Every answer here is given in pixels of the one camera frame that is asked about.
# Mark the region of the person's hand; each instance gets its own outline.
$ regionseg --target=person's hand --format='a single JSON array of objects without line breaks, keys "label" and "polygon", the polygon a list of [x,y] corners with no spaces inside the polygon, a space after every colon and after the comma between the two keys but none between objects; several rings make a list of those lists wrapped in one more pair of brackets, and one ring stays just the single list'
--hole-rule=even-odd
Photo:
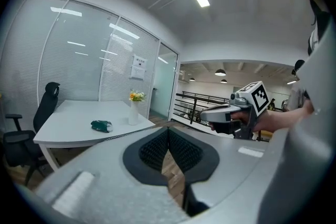
[{"label": "person's hand", "polygon": [[[259,132],[261,130],[271,129],[271,114],[272,111],[265,110],[258,118],[257,124],[253,128],[253,132]],[[241,120],[244,124],[248,122],[248,112],[239,111],[231,114],[232,120]],[[211,130],[214,131],[215,128],[211,122],[209,122]]]}]

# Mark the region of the glass door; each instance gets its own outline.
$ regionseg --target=glass door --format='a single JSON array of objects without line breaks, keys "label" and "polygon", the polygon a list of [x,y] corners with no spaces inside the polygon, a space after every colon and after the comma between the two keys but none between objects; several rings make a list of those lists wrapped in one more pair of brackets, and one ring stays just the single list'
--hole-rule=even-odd
[{"label": "glass door", "polygon": [[177,54],[165,45],[160,45],[155,65],[155,76],[150,106],[150,116],[168,119],[174,87]]}]

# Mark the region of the table leg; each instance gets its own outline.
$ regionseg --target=table leg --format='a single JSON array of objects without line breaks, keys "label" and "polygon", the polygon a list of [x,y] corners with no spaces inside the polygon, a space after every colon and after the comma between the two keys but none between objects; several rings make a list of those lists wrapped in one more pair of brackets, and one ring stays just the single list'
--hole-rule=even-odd
[{"label": "table leg", "polygon": [[51,152],[51,149],[47,148],[45,145],[39,145],[43,155],[45,156],[47,162],[49,163],[49,165],[52,167],[52,169],[54,171],[56,171],[59,168],[59,165],[53,155],[53,153]]}]

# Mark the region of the person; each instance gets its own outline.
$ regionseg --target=person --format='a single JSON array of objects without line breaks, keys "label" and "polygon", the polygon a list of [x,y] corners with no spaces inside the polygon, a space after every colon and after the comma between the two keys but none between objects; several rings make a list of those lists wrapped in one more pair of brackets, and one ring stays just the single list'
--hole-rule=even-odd
[{"label": "person", "polygon": [[[308,39],[308,55],[318,47],[319,41],[323,36],[329,21],[331,20],[327,5],[323,0],[310,0],[311,8],[314,12],[315,29]],[[314,111],[311,101],[307,98],[301,108],[294,109],[288,112],[264,111],[259,116],[258,122],[254,127],[254,132],[261,130],[275,132],[281,128],[292,127],[300,119],[309,116]],[[231,115],[233,120],[248,121],[248,114],[246,112],[237,112]]]},{"label": "person", "polygon": [[305,61],[298,60],[295,63],[294,69],[292,71],[292,75],[295,76],[295,79],[297,82],[295,82],[292,86],[291,93],[288,99],[286,111],[292,111],[297,108],[303,107],[303,104],[306,100],[305,97],[305,90],[302,87],[302,84],[300,83],[300,79],[297,76],[297,71],[300,69],[300,67],[304,64]]},{"label": "person", "polygon": [[270,104],[268,105],[267,109],[268,110],[275,110],[275,104],[274,104],[275,99],[272,98]]}]

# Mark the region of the white table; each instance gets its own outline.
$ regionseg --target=white table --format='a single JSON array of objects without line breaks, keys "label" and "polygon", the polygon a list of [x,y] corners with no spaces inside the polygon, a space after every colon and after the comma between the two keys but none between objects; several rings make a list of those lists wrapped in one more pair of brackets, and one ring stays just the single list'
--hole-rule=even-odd
[{"label": "white table", "polygon": [[[50,148],[92,146],[107,138],[136,132],[155,124],[139,115],[137,125],[128,124],[130,107],[122,101],[64,101],[49,117],[34,138],[53,168],[58,163]],[[94,120],[110,121],[113,131],[99,132],[91,128]]]}]

